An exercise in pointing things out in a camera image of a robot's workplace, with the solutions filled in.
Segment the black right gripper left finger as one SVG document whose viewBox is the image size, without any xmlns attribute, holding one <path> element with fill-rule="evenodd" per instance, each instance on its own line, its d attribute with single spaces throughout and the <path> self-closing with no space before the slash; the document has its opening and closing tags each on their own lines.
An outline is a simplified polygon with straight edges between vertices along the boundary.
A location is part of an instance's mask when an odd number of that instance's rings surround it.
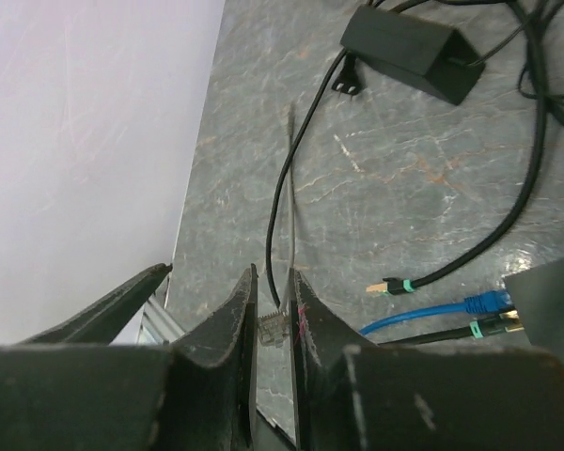
<svg viewBox="0 0 564 451">
<path fill-rule="evenodd" d="M 258 276 L 169 343 L 0 346 L 0 450 L 250 450 Z"/>
</svg>

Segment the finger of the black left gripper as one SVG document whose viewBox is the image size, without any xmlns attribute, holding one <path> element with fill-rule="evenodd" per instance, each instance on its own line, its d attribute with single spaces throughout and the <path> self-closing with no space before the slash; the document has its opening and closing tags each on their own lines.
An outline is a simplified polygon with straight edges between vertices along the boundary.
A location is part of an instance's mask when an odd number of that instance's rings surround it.
<svg viewBox="0 0 564 451">
<path fill-rule="evenodd" d="M 31 344 L 110 344 L 171 273 L 171 264 L 139 272 L 70 319 L 25 339 Z"/>
</svg>

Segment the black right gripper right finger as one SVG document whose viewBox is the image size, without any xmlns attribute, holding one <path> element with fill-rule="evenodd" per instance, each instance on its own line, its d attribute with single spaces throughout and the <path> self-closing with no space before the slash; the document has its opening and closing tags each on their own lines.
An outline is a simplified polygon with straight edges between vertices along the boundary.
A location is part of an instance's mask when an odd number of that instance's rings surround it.
<svg viewBox="0 0 564 451">
<path fill-rule="evenodd" d="M 301 450 L 564 450 L 564 365 L 536 348 L 378 346 L 291 275 Z"/>
</svg>

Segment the black network switch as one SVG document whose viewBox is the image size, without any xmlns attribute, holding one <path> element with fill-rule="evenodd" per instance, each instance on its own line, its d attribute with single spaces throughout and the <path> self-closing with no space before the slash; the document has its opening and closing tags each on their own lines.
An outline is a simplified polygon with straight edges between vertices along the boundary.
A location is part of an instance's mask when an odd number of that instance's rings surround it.
<svg viewBox="0 0 564 451">
<path fill-rule="evenodd" d="M 509 275 L 504 283 L 530 343 L 564 352 L 564 258 Z"/>
</svg>

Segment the black power adapter brick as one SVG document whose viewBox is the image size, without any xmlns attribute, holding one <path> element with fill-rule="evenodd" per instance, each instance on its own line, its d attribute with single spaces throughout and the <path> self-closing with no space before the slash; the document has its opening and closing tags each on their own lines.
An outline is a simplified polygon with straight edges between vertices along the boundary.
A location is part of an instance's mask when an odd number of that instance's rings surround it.
<svg viewBox="0 0 564 451">
<path fill-rule="evenodd" d="M 340 45 L 380 74 L 453 105 L 485 69 L 457 28 L 367 6 L 353 14 Z"/>
</svg>

